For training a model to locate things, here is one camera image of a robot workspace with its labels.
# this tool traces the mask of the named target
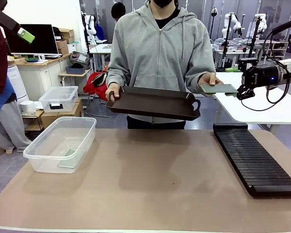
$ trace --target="black hair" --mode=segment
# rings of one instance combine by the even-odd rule
[[[117,2],[112,6],[111,15],[112,18],[120,18],[126,14],[125,5],[121,2]]]

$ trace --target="beige table mat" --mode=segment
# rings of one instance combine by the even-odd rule
[[[291,152],[253,134],[291,175]],[[0,226],[291,232],[291,199],[249,196],[212,132],[101,129],[74,174],[26,164],[0,194]]]

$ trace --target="hoodie drawstring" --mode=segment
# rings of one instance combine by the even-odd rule
[[[185,41],[185,29],[184,29],[184,19],[185,19],[185,16],[182,17],[182,62],[184,62],[184,41]]]

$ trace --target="green object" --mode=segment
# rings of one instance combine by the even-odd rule
[[[235,68],[232,68],[232,67],[231,68],[226,68],[225,71],[226,72],[240,72],[240,70],[238,68],[236,68],[236,67]]]
[[[77,153],[74,158],[68,159],[68,160],[62,160],[58,164],[58,167],[66,167],[66,168],[74,169],[81,161],[81,159],[83,157],[83,152],[70,149],[65,156],[70,156],[74,153]]]
[[[34,61],[39,61],[39,58],[33,57],[33,58],[26,58],[25,59],[27,62],[34,62]]]
[[[210,84],[201,84],[200,85],[203,92],[206,94],[215,94],[215,93],[238,93],[238,91],[231,84],[218,84],[211,86]]]
[[[22,38],[23,40],[26,40],[28,43],[32,43],[33,42],[33,40],[35,39],[35,36],[34,35],[32,35],[31,33],[29,33],[28,31],[26,31],[25,30],[25,34],[23,34],[23,35],[20,35],[20,34],[18,34],[18,36],[20,37],[20,38]]]

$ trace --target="cardboard box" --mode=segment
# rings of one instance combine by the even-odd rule
[[[74,42],[74,36],[73,37],[64,37],[63,40],[67,42],[67,44],[71,44]]]
[[[54,112],[54,113],[43,113],[41,116],[42,124],[46,129],[51,123],[60,117],[82,117],[83,116],[83,104],[82,99],[78,98],[73,106],[71,112]]]
[[[64,47],[67,47],[67,42],[65,40],[56,41],[57,48],[61,50]]]
[[[62,55],[68,54],[69,53],[68,47],[66,46],[62,49],[58,49],[58,53],[61,53]]]
[[[65,29],[65,28],[59,28],[59,31],[64,37],[73,37],[74,32],[72,29]]]

